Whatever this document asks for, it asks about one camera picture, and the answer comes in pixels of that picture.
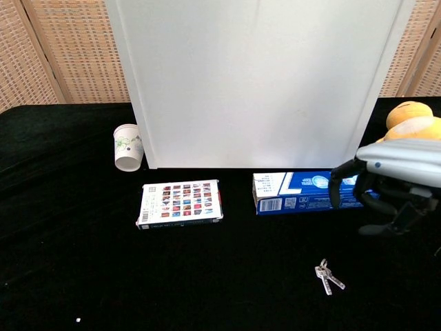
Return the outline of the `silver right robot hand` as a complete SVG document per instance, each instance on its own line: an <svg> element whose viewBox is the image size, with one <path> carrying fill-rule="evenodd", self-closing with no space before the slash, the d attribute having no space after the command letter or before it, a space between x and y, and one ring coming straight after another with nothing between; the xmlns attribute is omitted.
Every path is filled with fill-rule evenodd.
<svg viewBox="0 0 441 331"><path fill-rule="evenodd" d="M328 193L333 208L340 207L343 180L354 175L355 198L393 217L390 223L364 225L358 233L403 235L440 204L440 142L396 139L359 148L352 159L331 170Z"/></svg>

